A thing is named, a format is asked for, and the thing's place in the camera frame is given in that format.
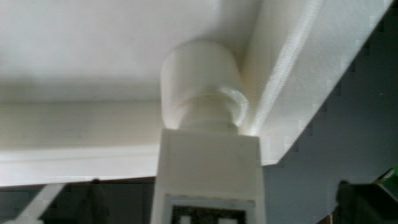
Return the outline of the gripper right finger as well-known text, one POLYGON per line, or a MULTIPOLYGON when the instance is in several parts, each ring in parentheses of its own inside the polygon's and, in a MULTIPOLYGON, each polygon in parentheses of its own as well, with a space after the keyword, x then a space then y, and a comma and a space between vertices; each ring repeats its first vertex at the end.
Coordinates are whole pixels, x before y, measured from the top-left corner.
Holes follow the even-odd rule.
POLYGON ((398 201, 378 184, 342 181, 335 224, 398 224, 398 201))

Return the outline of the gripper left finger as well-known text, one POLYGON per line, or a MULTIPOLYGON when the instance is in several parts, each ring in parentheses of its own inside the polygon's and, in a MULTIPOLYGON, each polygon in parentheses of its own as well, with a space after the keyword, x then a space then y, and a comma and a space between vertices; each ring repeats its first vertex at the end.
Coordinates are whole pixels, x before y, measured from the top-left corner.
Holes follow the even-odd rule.
POLYGON ((150 224, 154 179, 72 183, 40 216, 44 224, 150 224))

